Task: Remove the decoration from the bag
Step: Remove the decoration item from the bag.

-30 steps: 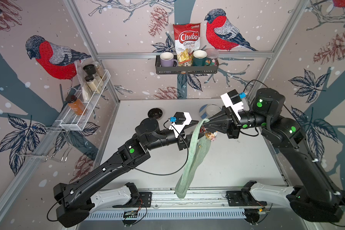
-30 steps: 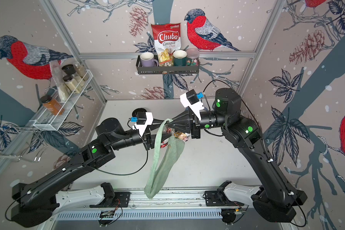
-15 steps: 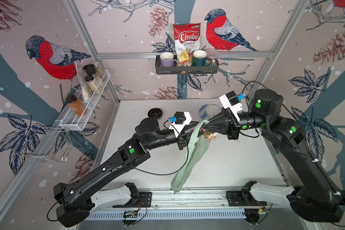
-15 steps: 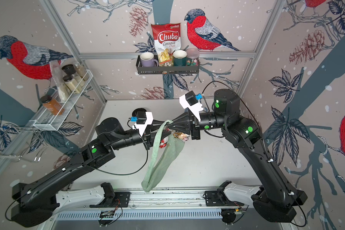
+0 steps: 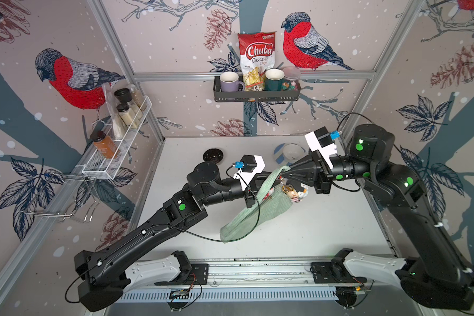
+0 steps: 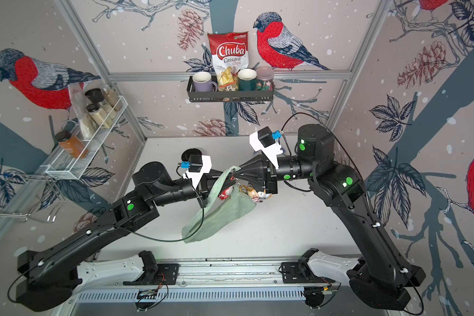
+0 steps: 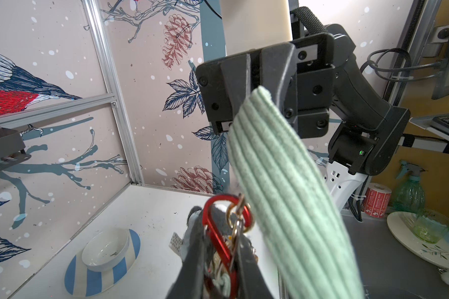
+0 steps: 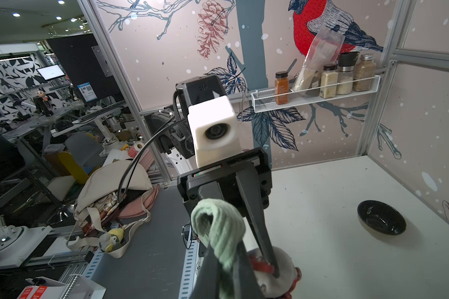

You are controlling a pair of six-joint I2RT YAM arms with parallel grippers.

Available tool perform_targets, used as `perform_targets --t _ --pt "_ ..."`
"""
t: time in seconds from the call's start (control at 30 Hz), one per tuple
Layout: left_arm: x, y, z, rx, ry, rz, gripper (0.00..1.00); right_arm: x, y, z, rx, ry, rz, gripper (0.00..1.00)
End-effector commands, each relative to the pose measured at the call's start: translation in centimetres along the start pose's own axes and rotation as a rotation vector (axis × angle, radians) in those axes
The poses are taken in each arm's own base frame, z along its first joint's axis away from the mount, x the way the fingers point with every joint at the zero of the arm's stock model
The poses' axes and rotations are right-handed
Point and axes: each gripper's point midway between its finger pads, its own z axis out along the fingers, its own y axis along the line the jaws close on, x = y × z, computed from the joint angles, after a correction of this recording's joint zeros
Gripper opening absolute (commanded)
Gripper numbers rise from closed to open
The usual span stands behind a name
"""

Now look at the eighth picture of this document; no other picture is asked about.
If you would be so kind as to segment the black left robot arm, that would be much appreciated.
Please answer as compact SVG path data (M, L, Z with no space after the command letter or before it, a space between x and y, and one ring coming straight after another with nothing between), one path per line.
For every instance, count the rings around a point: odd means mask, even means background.
M179 171L178 190L188 213L206 198L223 199L247 218L259 249L279 278L278 259L264 219L272 188L268 155L262 148L243 151L236 115L220 79L203 75L180 82L173 102L145 117L157 138L159 150L177 150L195 158L197 169Z

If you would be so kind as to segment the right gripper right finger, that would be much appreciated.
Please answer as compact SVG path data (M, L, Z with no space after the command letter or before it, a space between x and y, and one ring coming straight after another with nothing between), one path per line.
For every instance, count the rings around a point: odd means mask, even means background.
M243 241L238 243L236 249L233 264L233 288L235 299L264 299Z

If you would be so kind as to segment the green corduroy shoulder bag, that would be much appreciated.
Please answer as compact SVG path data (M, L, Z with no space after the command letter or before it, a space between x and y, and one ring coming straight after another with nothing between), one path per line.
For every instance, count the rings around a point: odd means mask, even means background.
M219 297L233 299L233 265L238 243L246 232L242 215L224 200L203 199L193 209L191 222L200 241L213 249L222 267Z

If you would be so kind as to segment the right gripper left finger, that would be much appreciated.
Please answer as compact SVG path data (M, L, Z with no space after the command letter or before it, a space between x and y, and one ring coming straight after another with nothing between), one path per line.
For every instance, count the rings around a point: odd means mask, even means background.
M214 248L208 245L191 299L219 299L221 264Z

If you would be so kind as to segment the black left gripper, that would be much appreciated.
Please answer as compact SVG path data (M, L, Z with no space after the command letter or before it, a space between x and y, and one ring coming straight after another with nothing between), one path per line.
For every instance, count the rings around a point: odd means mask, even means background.
M267 153L262 148L255 148L179 175L177 188L188 214L192 213L200 200L206 198L200 194L200 188L212 182L216 182L220 188L217 198L234 205L247 217L264 259L273 266L273 277L278 279L278 261L263 210L269 206L273 187Z

